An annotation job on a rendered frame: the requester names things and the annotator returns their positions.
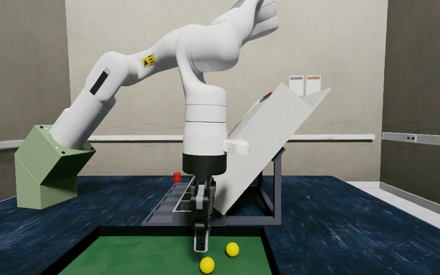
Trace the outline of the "yellow ball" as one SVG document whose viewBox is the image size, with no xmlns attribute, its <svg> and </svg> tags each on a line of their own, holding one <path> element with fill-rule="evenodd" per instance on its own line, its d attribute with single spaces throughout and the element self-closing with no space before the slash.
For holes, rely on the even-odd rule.
<svg viewBox="0 0 440 275">
<path fill-rule="evenodd" d="M 226 246 L 226 252 L 230 257 L 235 257 L 239 252 L 239 247 L 236 243 L 231 242 Z"/>
<path fill-rule="evenodd" d="M 209 274 L 214 270 L 214 260 L 210 257 L 205 257 L 201 260 L 199 267 L 203 273 Z"/>
</svg>

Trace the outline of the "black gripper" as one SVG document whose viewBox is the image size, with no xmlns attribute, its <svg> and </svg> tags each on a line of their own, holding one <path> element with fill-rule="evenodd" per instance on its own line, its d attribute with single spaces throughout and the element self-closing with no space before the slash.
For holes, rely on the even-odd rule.
<svg viewBox="0 0 440 275">
<path fill-rule="evenodd" d="M 196 177 L 191 185 L 191 216 L 194 231 L 194 250 L 207 252 L 211 229 L 211 213 L 215 200 L 216 181 L 227 169 L 227 154 L 198 156 L 183 153 L 183 172 Z M 198 219 L 198 220 L 197 220 Z"/>
</svg>

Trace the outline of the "red plug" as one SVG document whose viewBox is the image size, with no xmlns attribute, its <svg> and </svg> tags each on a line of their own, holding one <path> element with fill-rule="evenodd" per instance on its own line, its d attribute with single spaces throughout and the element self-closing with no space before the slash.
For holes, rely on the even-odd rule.
<svg viewBox="0 0 440 275">
<path fill-rule="evenodd" d="M 180 172 L 174 172 L 174 183 L 180 183 L 182 180 Z"/>
</svg>

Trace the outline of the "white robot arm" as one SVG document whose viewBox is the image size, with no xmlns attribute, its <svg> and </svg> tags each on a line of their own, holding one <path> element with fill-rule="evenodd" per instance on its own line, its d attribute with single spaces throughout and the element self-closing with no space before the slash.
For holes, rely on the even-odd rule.
<svg viewBox="0 0 440 275">
<path fill-rule="evenodd" d="M 121 86 L 178 67 L 185 94 L 183 153 L 249 155 L 247 141 L 228 139 L 226 91 L 207 85 L 203 73 L 233 68 L 246 42 L 278 29 L 275 0 L 238 0 L 210 26 L 181 27 L 148 50 L 133 55 L 105 53 L 74 103 L 49 130 L 53 139 L 66 148 L 81 148 L 115 105 L 115 94 Z"/>
</svg>

